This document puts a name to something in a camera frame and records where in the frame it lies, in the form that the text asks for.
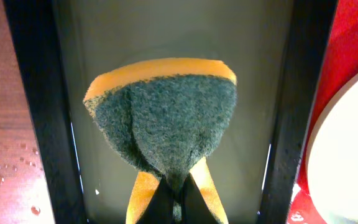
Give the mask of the green yellow sponge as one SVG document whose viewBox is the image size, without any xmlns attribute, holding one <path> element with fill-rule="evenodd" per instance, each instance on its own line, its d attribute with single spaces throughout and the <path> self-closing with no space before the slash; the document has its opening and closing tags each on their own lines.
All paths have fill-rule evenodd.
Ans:
<svg viewBox="0 0 358 224">
<path fill-rule="evenodd" d="M 209 211 L 227 223 L 206 159 L 219 146 L 237 100 L 237 78 L 222 61 L 161 58 L 96 77 L 83 103 L 119 156 L 137 171 L 126 212 L 136 223 L 164 177 L 182 223 L 181 189 L 190 173 Z"/>
</svg>

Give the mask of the dark green sponge tray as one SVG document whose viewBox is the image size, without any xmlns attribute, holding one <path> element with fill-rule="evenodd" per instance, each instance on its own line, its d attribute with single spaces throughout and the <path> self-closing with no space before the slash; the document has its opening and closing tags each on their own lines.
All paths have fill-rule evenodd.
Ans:
<svg viewBox="0 0 358 224">
<path fill-rule="evenodd" d="M 230 223 L 285 223 L 336 1 L 5 1 L 56 223 L 123 223 L 135 170 L 83 105 L 99 74 L 212 58 L 237 107 L 209 167 Z"/>
</svg>

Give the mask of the red plastic tray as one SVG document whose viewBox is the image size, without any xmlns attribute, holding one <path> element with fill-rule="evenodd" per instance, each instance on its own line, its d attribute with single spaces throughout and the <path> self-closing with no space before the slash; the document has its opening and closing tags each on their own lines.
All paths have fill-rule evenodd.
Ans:
<svg viewBox="0 0 358 224">
<path fill-rule="evenodd" d="M 358 0 L 339 0 L 333 27 L 326 49 L 322 73 L 319 79 L 316 99 L 311 114 L 306 143 L 311 143 L 313 129 L 334 95 L 358 74 Z M 303 154 L 300 171 L 296 180 L 299 191 L 293 191 L 293 201 L 286 224 L 302 218 L 301 223 L 323 224 L 325 221 L 317 212 L 308 187 L 306 154 Z"/>
</svg>

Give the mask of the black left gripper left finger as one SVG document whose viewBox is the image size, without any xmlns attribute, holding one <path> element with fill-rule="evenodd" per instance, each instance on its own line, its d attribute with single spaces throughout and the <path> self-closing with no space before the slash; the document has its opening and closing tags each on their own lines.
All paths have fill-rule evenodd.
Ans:
<svg viewBox="0 0 358 224">
<path fill-rule="evenodd" d="M 174 194 L 163 177 L 136 224 L 172 224 Z"/>
</svg>

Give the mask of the light green plate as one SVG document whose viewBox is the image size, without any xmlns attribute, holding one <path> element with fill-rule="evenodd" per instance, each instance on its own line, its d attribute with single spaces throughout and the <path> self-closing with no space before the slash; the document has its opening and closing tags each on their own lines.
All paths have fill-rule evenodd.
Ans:
<svg viewBox="0 0 358 224">
<path fill-rule="evenodd" d="M 358 74 L 320 114 L 306 174 L 313 204 L 327 223 L 358 223 Z"/>
</svg>

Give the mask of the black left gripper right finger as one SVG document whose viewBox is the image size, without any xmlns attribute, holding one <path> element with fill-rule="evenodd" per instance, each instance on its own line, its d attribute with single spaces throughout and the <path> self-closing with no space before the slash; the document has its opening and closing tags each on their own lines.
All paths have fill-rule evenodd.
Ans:
<svg viewBox="0 0 358 224">
<path fill-rule="evenodd" d="M 183 224 L 218 224 L 190 173 L 183 183 L 180 199 Z"/>
</svg>

